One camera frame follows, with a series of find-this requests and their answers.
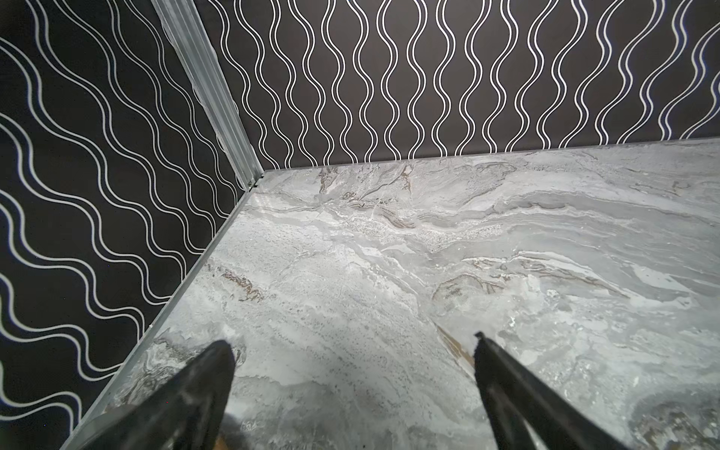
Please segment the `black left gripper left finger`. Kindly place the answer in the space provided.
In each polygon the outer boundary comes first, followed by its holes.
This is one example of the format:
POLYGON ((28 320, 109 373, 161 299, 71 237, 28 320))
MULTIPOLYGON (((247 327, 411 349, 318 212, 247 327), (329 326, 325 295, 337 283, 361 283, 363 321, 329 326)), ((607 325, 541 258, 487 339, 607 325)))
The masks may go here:
POLYGON ((84 449, 213 449, 236 359, 217 340, 143 403, 86 441, 84 449))

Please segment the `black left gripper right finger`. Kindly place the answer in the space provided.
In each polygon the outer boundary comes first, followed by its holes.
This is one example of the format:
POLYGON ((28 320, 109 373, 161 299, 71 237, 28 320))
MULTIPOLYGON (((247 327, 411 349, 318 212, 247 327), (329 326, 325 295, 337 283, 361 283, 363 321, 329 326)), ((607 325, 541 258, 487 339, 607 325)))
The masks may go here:
POLYGON ((474 377, 499 449, 626 449, 482 332, 474 377))

